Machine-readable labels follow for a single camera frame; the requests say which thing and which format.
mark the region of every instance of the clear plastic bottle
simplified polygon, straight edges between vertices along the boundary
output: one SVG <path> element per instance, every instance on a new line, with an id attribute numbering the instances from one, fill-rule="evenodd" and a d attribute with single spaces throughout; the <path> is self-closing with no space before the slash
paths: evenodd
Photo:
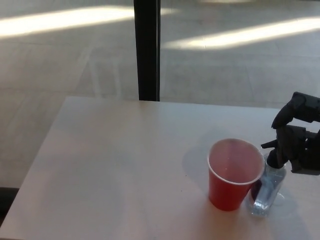
<path id="1" fill-rule="evenodd" d="M 287 174 L 284 165 L 279 167 L 275 164 L 276 151 L 271 151 L 270 155 L 264 156 L 264 172 L 248 194 L 248 206 L 255 216 L 265 217 L 268 214 Z"/>

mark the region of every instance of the tabletop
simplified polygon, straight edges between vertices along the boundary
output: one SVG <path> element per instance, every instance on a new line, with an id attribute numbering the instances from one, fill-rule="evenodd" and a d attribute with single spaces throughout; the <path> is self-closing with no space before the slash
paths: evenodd
<path id="1" fill-rule="evenodd" d="M 0 228 L 18 240 L 319 239 L 320 178 L 288 174 L 268 218 L 207 197 L 207 154 L 259 147 L 278 109 L 68 97 Z M 316 124 L 295 121 L 318 131 Z"/>

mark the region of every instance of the red plastic cup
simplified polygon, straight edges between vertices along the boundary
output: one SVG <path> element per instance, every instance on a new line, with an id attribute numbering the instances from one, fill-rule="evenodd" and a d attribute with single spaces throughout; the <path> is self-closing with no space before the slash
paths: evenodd
<path id="1" fill-rule="evenodd" d="M 209 199 L 223 211 L 240 207 L 265 167 L 259 150 L 249 142 L 228 138 L 216 142 L 209 153 Z"/>

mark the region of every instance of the bottle label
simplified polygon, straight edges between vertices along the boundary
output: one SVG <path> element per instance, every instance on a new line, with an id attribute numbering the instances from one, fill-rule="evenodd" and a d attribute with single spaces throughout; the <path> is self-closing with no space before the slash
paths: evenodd
<path id="1" fill-rule="evenodd" d="M 251 197 L 254 201 L 257 199 L 261 186 L 262 186 L 262 182 L 260 179 L 258 179 L 251 187 L 251 191 L 250 191 Z"/>

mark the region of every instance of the robotic arm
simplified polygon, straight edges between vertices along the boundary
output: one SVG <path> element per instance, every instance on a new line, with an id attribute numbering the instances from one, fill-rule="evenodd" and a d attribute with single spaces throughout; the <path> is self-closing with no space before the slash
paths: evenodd
<path id="1" fill-rule="evenodd" d="M 320 122 L 320 98 L 300 92 L 292 95 L 272 123 L 276 140 L 261 145 L 263 149 L 274 148 L 267 162 L 273 168 L 281 168 L 290 161 L 293 173 L 320 175 L 320 130 L 314 133 L 305 127 L 287 125 L 294 118 Z"/>

